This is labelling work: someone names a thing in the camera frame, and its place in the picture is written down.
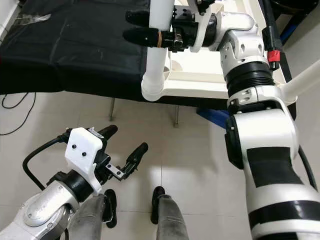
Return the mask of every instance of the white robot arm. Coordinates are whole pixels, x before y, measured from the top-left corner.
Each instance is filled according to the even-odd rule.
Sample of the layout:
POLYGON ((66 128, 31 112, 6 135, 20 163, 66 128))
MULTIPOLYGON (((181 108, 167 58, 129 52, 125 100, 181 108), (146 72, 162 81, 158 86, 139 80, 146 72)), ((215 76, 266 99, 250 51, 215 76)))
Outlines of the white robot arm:
MULTIPOLYGON (((47 187, 35 180, 29 171, 29 177, 43 189, 24 202, 13 222, 0 231, 1 240, 55 240, 65 231, 70 216, 80 208, 91 194, 97 196, 112 177, 118 180, 126 179, 139 165, 142 156, 148 150, 148 145, 142 143, 127 159, 123 168, 110 163, 111 157, 105 153, 107 141, 116 133, 115 125, 96 132, 93 128, 83 127, 67 129, 56 138, 56 141, 67 143, 65 158, 71 171, 58 172, 47 183, 47 187)), ((86 208, 96 204, 102 206, 104 196, 99 194, 86 208)))
MULTIPOLYGON (((155 11, 153 2, 159 1, 151 1, 150 23, 149 13, 128 12, 127 20, 135 23, 135 15, 139 16, 142 28, 130 29, 123 34, 129 42, 149 47, 141 84, 143 96, 154 101, 162 96, 163 91, 160 87, 148 88, 156 86, 159 80, 157 75, 151 76, 155 73, 149 71, 151 64, 153 68, 154 63, 157 64, 156 74, 163 74, 163 66, 154 60, 163 51, 158 52, 158 56, 149 55, 149 51, 168 48, 176 52, 191 47, 191 51, 196 52, 199 50, 198 40, 202 41, 200 46, 219 51, 229 96, 226 147, 229 161, 245 174, 252 238, 320 239, 320 194, 310 185, 303 184, 292 167, 299 141, 287 108, 292 103, 287 96, 290 91, 286 86, 275 86, 273 81, 272 71, 279 67, 280 61, 275 30, 267 23, 267 28, 262 31, 264 36, 261 36, 259 26, 248 14, 211 14, 209 5, 214 1, 210 0, 190 0, 191 8, 173 6, 167 0, 167 9, 173 13, 172 31, 170 26, 165 30, 158 29, 154 21, 151 22, 155 11)), ((296 82, 291 90, 296 89, 296 82)))

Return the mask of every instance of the white wall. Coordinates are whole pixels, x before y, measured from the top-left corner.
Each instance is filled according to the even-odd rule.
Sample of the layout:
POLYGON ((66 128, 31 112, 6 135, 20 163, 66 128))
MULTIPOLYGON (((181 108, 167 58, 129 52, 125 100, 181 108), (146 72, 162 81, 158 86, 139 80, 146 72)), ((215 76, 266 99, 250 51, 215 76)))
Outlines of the white wall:
POLYGON ((320 5, 293 32, 284 50, 293 77, 320 58, 320 5))
POLYGON ((0 0, 0 36, 17 7, 17 0, 0 0))
MULTIPOLYGON (((292 77, 320 59, 320 6, 299 25, 284 50, 292 77)), ((295 122, 300 144, 320 185, 320 83, 299 96, 295 122)))

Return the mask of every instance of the black mattress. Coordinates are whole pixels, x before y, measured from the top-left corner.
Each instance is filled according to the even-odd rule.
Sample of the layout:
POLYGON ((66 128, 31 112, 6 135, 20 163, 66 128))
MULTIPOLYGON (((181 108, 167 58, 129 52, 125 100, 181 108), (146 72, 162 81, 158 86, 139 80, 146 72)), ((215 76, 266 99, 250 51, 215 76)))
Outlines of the black mattress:
MULTIPOLYGON (((69 91, 146 101, 141 80, 147 49, 122 34, 134 27, 126 11, 149 6, 150 0, 27 0, 20 15, 51 17, 10 29, 0 45, 0 94, 69 91)), ((214 98, 163 96, 157 102, 227 106, 226 99, 214 98)))

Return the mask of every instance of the metal bracket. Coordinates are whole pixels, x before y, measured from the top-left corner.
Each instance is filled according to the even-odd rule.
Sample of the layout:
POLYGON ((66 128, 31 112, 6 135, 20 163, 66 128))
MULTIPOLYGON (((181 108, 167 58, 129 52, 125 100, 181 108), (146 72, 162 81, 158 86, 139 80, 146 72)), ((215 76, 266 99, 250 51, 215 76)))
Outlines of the metal bracket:
POLYGON ((226 105, 228 107, 229 105, 233 105, 234 100, 238 100, 238 103, 240 105, 257 103, 258 102, 257 90, 255 87, 250 87, 242 91, 238 91, 228 99, 228 101, 226 102, 226 105))
POLYGON ((125 175, 123 171, 121 171, 120 169, 118 169, 117 167, 113 166, 110 163, 108 163, 106 168, 112 173, 113 176, 115 176, 119 180, 121 180, 122 177, 125 175))
POLYGON ((209 7, 205 11, 205 13, 203 13, 203 15, 196 12, 194 16, 195 16, 195 21, 198 23, 198 29, 197 29, 194 45, 190 47, 190 51, 192 53, 197 53, 200 51, 200 49, 202 48, 202 44, 204 43, 208 22, 211 17, 211 8, 209 7))
POLYGON ((214 42, 209 46, 209 50, 214 52, 219 49, 219 46, 229 30, 248 31, 255 25, 254 19, 241 12, 226 12, 219 11, 216 16, 216 35, 214 42))
POLYGON ((70 205, 74 212, 79 208, 71 190, 63 182, 54 181, 29 204, 24 212, 23 221, 30 227, 41 226, 65 204, 70 205))

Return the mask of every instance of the gray trousers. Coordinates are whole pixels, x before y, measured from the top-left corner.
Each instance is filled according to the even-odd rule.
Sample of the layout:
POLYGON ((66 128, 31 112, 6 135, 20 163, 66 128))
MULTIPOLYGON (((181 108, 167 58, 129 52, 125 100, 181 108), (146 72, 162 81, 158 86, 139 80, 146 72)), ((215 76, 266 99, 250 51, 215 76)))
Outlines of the gray trousers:
POLYGON ((184 218, 169 195, 160 197, 158 215, 156 240, 189 240, 184 218))

